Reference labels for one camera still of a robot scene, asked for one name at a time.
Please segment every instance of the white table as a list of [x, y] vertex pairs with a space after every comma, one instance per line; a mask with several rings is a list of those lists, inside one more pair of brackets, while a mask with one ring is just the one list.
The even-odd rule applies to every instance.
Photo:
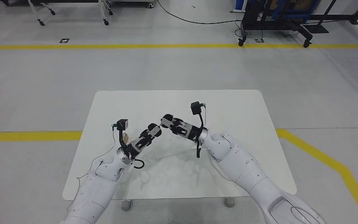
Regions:
[[[206, 127], [212, 132], [228, 132], [235, 136], [258, 159], [264, 172], [275, 184], [290, 194], [296, 193], [291, 171], [259, 91], [100, 91], [89, 111], [63, 190], [63, 198], [74, 198], [78, 186], [76, 177], [87, 172], [93, 158], [112, 147], [112, 123], [121, 118], [128, 119], [126, 132], [130, 141], [137, 138], [150, 123], [159, 124], [162, 116], [167, 113], [199, 126], [199, 116], [193, 116], [190, 109], [194, 101], [206, 103]], [[198, 159], [196, 150], [191, 148], [191, 141], [175, 136], [169, 129], [162, 128], [162, 132], [137, 157], [145, 161], [144, 168], [133, 169], [125, 176], [113, 199], [248, 195], [218, 174], [205, 150], [201, 151]]]

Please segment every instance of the black cable on floor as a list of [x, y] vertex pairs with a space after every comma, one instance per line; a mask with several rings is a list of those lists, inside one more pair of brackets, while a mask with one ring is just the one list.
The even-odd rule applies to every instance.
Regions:
[[159, 0], [157, 0], [157, 1], [158, 1], [158, 4], [161, 6], [161, 8], [162, 8], [166, 13], [168, 13], [169, 15], [174, 16], [175, 18], [178, 18], [178, 19], [180, 19], [180, 20], [182, 20], [182, 21], [190, 22], [190, 23], [192, 23], [192, 24], [210, 25], [210, 24], [225, 24], [225, 23], [227, 23], [227, 22], [240, 22], [240, 21], [242, 21], [242, 20], [228, 20], [228, 21], [222, 21], [222, 22], [193, 22], [193, 21], [186, 20], [186, 19], [184, 19], [184, 18], [180, 18], [180, 17], [178, 17], [178, 16], [176, 16], [176, 15], [171, 14], [170, 12], [168, 12], [168, 11], [162, 6], [162, 4], [161, 4], [161, 2], [160, 2]]

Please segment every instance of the yellow floor line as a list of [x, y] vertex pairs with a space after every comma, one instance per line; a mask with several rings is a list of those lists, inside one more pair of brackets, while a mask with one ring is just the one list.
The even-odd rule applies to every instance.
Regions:
[[[310, 154], [317, 160], [336, 170], [348, 190], [352, 194], [355, 202], [358, 204], [358, 183], [354, 179], [351, 171], [344, 164], [336, 161], [328, 155], [321, 152], [319, 149], [304, 142], [297, 136], [291, 134], [287, 130], [277, 129], [277, 136], [284, 138], [293, 145], [299, 147], [301, 150]], [[27, 142], [27, 141], [78, 141], [81, 138], [82, 131], [72, 132], [0, 132], [0, 142]]]
[[324, 154], [317, 148], [311, 146], [307, 142], [304, 142], [297, 136], [291, 134], [290, 132], [283, 130], [283, 129], [277, 129], [277, 136], [279, 138], [284, 138], [290, 143], [294, 144], [295, 146], [299, 147], [301, 150], [305, 151], [306, 153], [310, 154], [317, 160], [321, 161], [322, 163], [326, 164], [330, 168], [336, 170], [342, 177], [343, 181], [345, 182], [348, 190], [351, 192], [354, 200], [358, 204], [358, 183], [354, 179], [353, 174], [349, 170], [348, 167], [346, 167], [344, 164], [338, 162], [337, 160], [333, 159], [329, 155]]
[[[89, 44], [89, 45], [0, 45], [0, 50], [55, 50], [55, 49], [160, 49], [160, 48], [303, 48], [302, 44]], [[358, 44], [312, 44], [310, 48], [357, 49]]]
[[0, 142], [78, 141], [82, 131], [74, 132], [0, 132]]

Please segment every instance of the gray table foot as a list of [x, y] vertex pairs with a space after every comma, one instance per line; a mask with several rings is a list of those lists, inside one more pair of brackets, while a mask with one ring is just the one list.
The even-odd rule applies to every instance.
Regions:
[[232, 197], [224, 198], [224, 204], [228, 208], [232, 208], [235, 206], [235, 200]]
[[122, 210], [127, 212], [132, 206], [132, 200], [122, 200]]

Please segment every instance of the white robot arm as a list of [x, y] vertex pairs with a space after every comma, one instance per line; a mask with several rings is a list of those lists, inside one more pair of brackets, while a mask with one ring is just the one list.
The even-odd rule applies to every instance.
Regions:
[[[194, 115], [199, 114], [202, 122], [200, 107], [204, 104], [193, 104], [192, 112]], [[207, 148], [230, 180], [244, 189], [258, 204], [267, 224], [326, 223], [310, 206], [273, 183], [262, 171], [258, 161], [229, 134], [211, 134], [210, 130], [203, 127], [203, 123], [198, 128], [171, 114], [162, 118], [161, 126], [196, 142], [198, 158], [199, 145]]]
[[116, 192], [118, 182], [128, 170], [135, 157], [162, 133], [159, 126], [150, 124], [139, 138], [128, 145], [123, 142], [122, 132], [127, 128], [128, 120], [121, 119], [112, 127], [119, 130], [121, 147], [110, 160], [97, 161], [87, 179], [79, 187], [76, 197], [68, 208], [66, 218], [60, 224], [94, 224], [108, 207]]

